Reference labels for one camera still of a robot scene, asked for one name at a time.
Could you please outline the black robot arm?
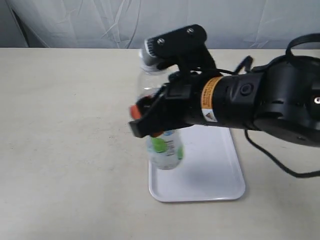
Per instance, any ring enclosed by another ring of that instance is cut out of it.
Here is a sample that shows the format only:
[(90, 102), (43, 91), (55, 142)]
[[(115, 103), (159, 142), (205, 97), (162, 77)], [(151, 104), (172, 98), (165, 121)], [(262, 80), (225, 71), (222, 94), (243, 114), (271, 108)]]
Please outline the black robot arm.
[(320, 74), (293, 66), (284, 56), (244, 74), (180, 69), (154, 95), (131, 107), (129, 126), (138, 138), (202, 125), (261, 131), (318, 147), (319, 96)]

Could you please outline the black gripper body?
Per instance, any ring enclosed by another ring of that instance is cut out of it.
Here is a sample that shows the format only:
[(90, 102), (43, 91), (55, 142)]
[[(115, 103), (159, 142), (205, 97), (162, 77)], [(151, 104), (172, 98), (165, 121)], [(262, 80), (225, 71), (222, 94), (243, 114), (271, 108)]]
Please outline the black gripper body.
[[(200, 92), (203, 85), (202, 72), (189, 72), (187, 75), (171, 72), (168, 76), (164, 96), (165, 103), (169, 107), (169, 116), (172, 117), (169, 122), (174, 124), (175, 130), (204, 124), (204, 117), (200, 109)], [(139, 132), (138, 125), (142, 123), (142, 120), (132, 119), (129, 122), (132, 133), (137, 138), (146, 136)]]

